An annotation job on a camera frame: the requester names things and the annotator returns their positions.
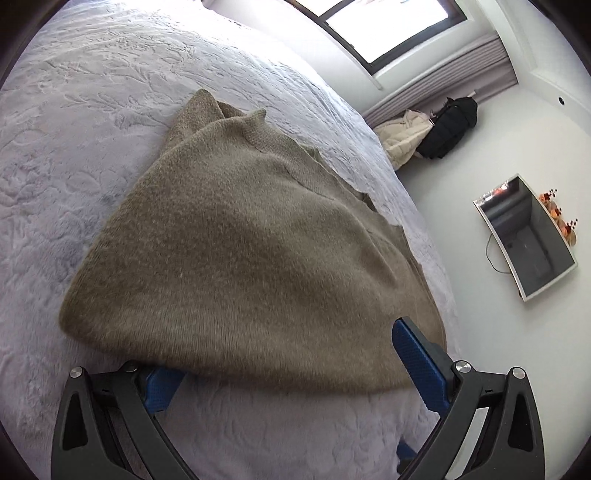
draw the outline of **knit blanket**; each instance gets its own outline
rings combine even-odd
[[[402,227],[264,110],[200,90],[98,235],[60,326],[208,377],[371,393],[410,382],[391,343],[400,316],[445,346]]]

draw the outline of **white wall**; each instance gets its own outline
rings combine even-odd
[[[591,137],[517,86],[480,106],[476,129],[447,157],[413,159],[398,171],[449,273],[464,357],[484,371],[520,365],[528,372],[551,480],[591,434],[590,157]],[[579,219],[578,268],[528,303],[512,277],[488,263],[489,230],[472,204],[515,173],[537,192],[558,189],[565,218]],[[507,269],[494,241],[489,250],[497,268]]]
[[[505,44],[520,85],[591,134],[591,76],[558,28],[528,0],[478,1]]]
[[[413,78],[493,31],[477,0],[457,0],[468,20],[428,40],[375,77],[328,33],[284,0],[215,0],[211,8],[282,41],[341,97],[364,112]]]

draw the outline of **bed sheet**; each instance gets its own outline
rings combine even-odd
[[[402,223],[458,358],[449,282],[423,219],[361,116],[302,59],[189,0],[78,2],[33,39],[0,90],[0,418],[41,480],[67,374],[124,360],[66,338],[62,298],[104,221],[199,88],[319,147]],[[402,436],[437,417],[417,392],[274,393],[187,376],[161,422],[203,480],[396,478]]]

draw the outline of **bed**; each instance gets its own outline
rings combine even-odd
[[[401,223],[459,358],[441,259],[377,137],[283,45],[197,1],[74,0],[45,25],[0,90],[0,420],[50,478],[67,373],[120,366],[57,326],[60,303],[104,221],[157,158],[199,88],[317,146],[377,210]],[[273,393],[187,376],[160,418],[204,480],[392,479],[437,416],[414,389],[379,395]]]

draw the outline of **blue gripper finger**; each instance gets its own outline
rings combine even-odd
[[[185,372],[171,368],[157,367],[146,377],[144,406],[150,414],[168,408],[183,381]]]
[[[394,322],[392,344],[427,408],[445,415],[450,405],[445,377],[402,319]]]

